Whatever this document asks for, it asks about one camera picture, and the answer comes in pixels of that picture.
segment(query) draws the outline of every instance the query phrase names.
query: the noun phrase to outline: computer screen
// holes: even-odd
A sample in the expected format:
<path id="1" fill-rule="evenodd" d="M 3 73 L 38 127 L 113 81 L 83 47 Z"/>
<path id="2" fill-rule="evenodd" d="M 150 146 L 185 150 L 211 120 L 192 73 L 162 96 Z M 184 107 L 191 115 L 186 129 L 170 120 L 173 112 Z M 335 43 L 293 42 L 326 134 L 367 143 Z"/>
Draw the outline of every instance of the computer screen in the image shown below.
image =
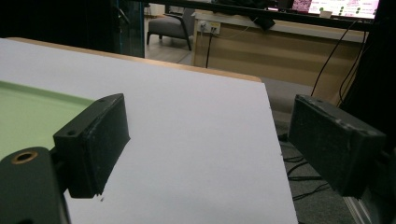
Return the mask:
<path id="1" fill-rule="evenodd" d="M 292 9 L 309 14 L 331 11 L 333 16 L 374 19 L 379 0 L 294 0 Z"/>

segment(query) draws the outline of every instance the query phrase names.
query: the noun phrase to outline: armchair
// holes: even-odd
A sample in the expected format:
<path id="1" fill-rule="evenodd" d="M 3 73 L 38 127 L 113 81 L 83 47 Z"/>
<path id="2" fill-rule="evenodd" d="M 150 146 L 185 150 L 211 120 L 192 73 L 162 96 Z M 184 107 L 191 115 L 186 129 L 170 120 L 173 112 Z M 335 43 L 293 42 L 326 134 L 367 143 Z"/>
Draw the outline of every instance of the armchair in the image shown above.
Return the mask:
<path id="1" fill-rule="evenodd" d="M 191 50 L 189 37 L 193 35 L 195 9 L 185 8 L 181 16 L 173 14 L 164 14 L 165 17 L 153 19 L 148 22 L 147 45 L 151 35 L 158 35 L 160 39 L 163 36 L 185 39 Z"/>

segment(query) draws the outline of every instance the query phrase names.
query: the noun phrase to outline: white table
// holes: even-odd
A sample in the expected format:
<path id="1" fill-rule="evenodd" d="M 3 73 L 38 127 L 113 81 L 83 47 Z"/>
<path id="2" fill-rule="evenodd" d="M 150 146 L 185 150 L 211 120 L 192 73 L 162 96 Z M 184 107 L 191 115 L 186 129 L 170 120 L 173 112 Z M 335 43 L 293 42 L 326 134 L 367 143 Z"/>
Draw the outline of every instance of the white table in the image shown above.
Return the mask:
<path id="1" fill-rule="evenodd" d="M 0 80 L 125 95 L 132 139 L 103 196 L 66 192 L 73 223 L 297 223 L 263 83 L 8 39 L 0 51 Z"/>

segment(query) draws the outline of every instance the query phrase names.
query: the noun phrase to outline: green mat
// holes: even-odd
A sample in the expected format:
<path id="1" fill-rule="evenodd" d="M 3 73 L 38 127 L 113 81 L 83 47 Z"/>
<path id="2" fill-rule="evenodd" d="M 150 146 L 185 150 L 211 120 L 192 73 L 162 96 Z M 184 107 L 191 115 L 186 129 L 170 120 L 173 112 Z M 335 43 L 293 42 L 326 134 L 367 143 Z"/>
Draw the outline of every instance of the green mat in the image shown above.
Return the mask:
<path id="1" fill-rule="evenodd" d="M 52 149 L 52 136 L 92 102 L 0 81 L 0 160 L 27 147 Z"/>

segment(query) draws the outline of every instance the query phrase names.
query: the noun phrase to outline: power outlet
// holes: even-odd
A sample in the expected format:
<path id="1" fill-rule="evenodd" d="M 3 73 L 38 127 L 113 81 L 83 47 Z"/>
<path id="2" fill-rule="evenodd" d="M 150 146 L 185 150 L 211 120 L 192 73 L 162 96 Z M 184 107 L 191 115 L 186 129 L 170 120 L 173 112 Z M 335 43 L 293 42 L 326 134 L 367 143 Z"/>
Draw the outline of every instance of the power outlet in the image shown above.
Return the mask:
<path id="1" fill-rule="evenodd" d="M 199 21 L 198 32 L 213 33 L 218 35 L 220 33 L 221 23 L 218 21 Z"/>

